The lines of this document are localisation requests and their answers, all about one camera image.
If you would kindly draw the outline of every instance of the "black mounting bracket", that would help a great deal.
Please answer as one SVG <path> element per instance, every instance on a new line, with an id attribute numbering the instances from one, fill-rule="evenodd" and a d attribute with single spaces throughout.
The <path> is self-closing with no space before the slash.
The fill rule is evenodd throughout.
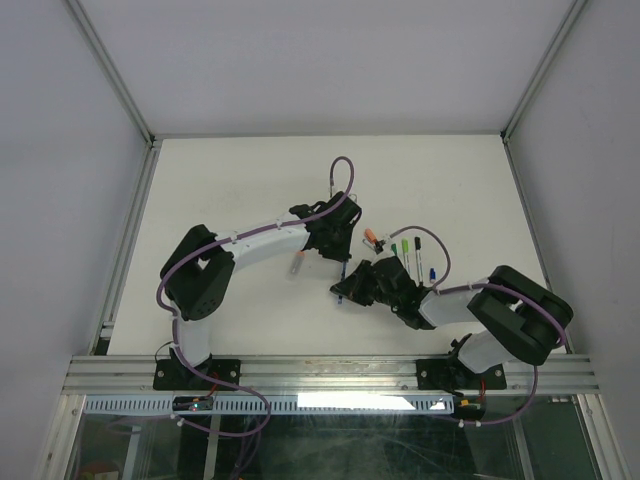
<path id="1" fill-rule="evenodd" d="M 478 390 L 482 380 L 486 390 L 506 390 L 507 379 L 502 365 L 495 365 L 486 372 L 470 375 L 452 365 L 448 358 L 416 360 L 416 378 L 418 390 L 444 390 L 461 396 L 458 390 Z"/>
<path id="2" fill-rule="evenodd" d="M 218 378 L 228 383 L 238 385 L 240 381 L 241 362 L 238 359 L 219 359 L 209 357 L 196 369 L 209 377 Z M 158 360 L 153 376 L 153 389 L 157 391 L 205 391 L 213 385 L 189 370 L 187 370 L 171 351 L 171 358 Z M 218 390 L 233 390 L 222 385 Z"/>

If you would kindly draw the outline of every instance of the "robotic arm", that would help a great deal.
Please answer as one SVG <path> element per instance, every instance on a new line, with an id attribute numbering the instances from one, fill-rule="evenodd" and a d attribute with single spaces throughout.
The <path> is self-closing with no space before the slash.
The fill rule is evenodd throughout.
<path id="1" fill-rule="evenodd" d="M 282 225 L 322 213 L 333 207 L 342 197 L 336 193 L 329 202 L 314 205 L 296 205 L 280 216 L 275 223 Z M 217 310 L 222 303 L 231 275 L 254 263 L 275 255 L 300 250 L 315 249 L 329 260 L 344 262 L 351 258 L 349 249 L 353 228 L 360 219 L 362 209 L 349 197 L 329 214 L 306 224 L 267 229 L 247 238 L 239 231 L 210 232 L 204 225 L 197 225 L 187 232 L 160 272 L 164 277 L 180 260 L 209 245 L 218 238 L 237 240 L 208 250 L 180 267 L 165 286 L 169 300 L 180 312 L 180 345 L 185 358 L 192 365 L 199 365 L 210 355 L 210 321 L 201 321 Z"/>
<path id="2" fill-rule="evenodd" d="M 218 234 L 204 225 L 189 230 L 161 270 L 161 287 L 177 312 L 177 338 L 185 360 L 198 366 L 210 358 L 212 322 L 204 319 L 222 303 L 234 272 L 274 255 L 310 249 L 344 262 L 351 258 L 353 228 L 361 214 L 353 200 L 338 192 L 328 202 L 291 207 L 275 223 L 257 228 Z M 212 245 L 220 238 L 226 239 L 224 244 Z M 573 317 L 563 300 L 511 267 L 496 268 L 488 283 L 436 291 L 416 285 L 397 257 L 381 257 L 373 263 L 362 261 L 330 291 L 363 306 L 388 305 L 416 330 L 470 321 L 486 327 L 485 332 L 454 341 L 446 365 L 429 373 L 449 392 L 464 389 L 490 367 L 515 358 L 542 365 Z"/>
<path id="3" fill-rule="evenodd" d="M 349 277 L 330 290 L 359 305 L 388 305 L 416 330 L 432 330 L 450 323 L 482 323 L 486 331 L 454 341 L 445 371 L 429 375 L 439 378 L 441 387 L 450 392 L 465 388 L 465 379 L 510 360 L 542 365 L 557 346 L 556 327 L 539 310 L 513 294 L 540 306 L 562 329 L 573 317 L 566 302 L 508 266 L 496 268 L 485 284 L 439 292 L 416 285 L 394 256 L 373 264 L 362 261 Z"/>

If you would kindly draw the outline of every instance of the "pen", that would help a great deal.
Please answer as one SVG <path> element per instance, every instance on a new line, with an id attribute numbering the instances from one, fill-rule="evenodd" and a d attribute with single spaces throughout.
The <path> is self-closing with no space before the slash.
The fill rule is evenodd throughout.
<path id="1" fill-rule="evenodd" d="M 409 268 L 409 240 L 406 238 L 402 239 L 402 256 L 404 257 L 404 268 L 411 276 L 411 269 Z"/>
<path id="2" fill-rule="evenodd" d="M 422 271 L 422 254 L 420 250 L 422 249 L 422 243 L 420 242 L 420 237 L 415 237 L 413 239 L 416 247 L 416 269 L 418 270 L 418 283 L 420 286 L 424 285 L 424 273 Z"/>

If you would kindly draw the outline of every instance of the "white tabletop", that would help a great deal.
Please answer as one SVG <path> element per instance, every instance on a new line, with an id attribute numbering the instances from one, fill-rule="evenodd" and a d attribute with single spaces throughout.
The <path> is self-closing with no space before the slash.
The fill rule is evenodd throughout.
<path id="1" fill-rule="evenodd" d="M 212 232 L 275 219 L 291 206 L 328 198 L 331 161 L 350 157 L 353 192 L 363 209 L 348 273 L 371 259 L 365 228 L 382 236 L 417 224 L 435 231 L 453 260 L 445 286 L 508 264 L 544 285 L 534 245 L 500 138 L 485 136 L 282 137 L 165 140 L 116 317 L 109 354 L 153 354 L 170 337 L 155 304 L 160 268 L 185 233 Z M 348 168 L 336 169 L 343 188 Z M 415 234 L 407 232 L 411 239 Z M 425 270 L 444 272 L 444 257 L 423 237 Z M 341 266 L 307 253 L 300 273 L 293 252 L 231 278 L 214 322 L 217 355 L 398 355 L 445 353 L 453 338 L 482 330 L 455 324 L 414 331 L 389 307 L 337 305 L 329 287 Z M 410 255 L 415 278 L 415 256 Z"/>

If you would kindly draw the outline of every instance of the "enclosure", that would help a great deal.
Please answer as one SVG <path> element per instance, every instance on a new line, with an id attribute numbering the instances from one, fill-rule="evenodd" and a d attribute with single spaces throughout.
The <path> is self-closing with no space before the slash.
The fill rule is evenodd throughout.
<path id="1" fill-rule="evenodd" d="M 622 0 L 5 6 L 2 477 L 637 475 L 639 18 Z M 202 432 L 256 428 L 265 407 L 158 388 L 160 270 L 194 225 L 233 235 L 326 201 L 340 156 L 362 207 L 349 262 L 307 253 L 291 275 L 292 252 L 234 274 L 201 338 L 271 420 L 261 437 Z M 443 420 L 455 396 L 425 383 L 421 362 L 481 324 L 416 331 L 329 293 L 373 258 L 366 228 L 405 225 L 451 256 L 447 276 L 423 237 L 421 260 L 398 256 L 414 279 L 510 265 L 572 306 L 568 345 L 513 421 L 460 429 Z M 489 419 L 534 385 L 520 361 L 495 372 Z M 304 403 L 347 393 L 356 410 Z M 185 417 L 200 430 L 177 428 L 168 412 L 194 396 L 212 402 Z M 390 398 L 410 413 L 362 403 Z"/>

